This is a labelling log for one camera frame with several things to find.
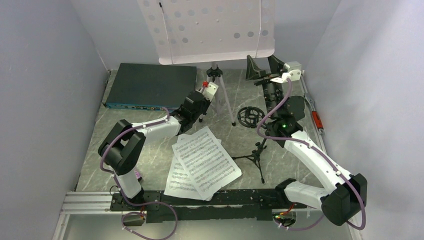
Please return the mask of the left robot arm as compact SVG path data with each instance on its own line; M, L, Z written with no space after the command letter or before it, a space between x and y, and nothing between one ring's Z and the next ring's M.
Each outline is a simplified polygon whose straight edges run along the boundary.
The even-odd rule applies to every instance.
M144 190L134 172L143 147L151 141L186 133L206 114L215 94L214 88L194 90L178 109L168 111L162 118L139 124L122 119L114 125L98 149L100 169L113 175L129 209L137 210L145 202Z

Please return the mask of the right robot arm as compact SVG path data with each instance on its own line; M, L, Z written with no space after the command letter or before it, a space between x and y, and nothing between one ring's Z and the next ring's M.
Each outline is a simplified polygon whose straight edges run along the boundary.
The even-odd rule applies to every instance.
M296 156L319 180L315 187L289 178L276 188L275 200L282 207L299 203L321 210L323 217L337 226L350 224L351 218L361 215L362 230L366 226L367 186L366 178L351 174L338 165L310 138L299 121L305 117L305 107L314 108L314 101L307 95L292 95L293 82L303 78L301 65L283 62L274 55L268 57L270 72L260 69L248 55L246 79L261 86L266 115L255 123L257 134L273 140L280 147Z

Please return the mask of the lilac perforated music stand desk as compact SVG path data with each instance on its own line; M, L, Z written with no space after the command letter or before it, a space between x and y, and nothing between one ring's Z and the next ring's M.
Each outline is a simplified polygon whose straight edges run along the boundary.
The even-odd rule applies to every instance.
M139 0L162 65L266 58L275 52L274 0Z

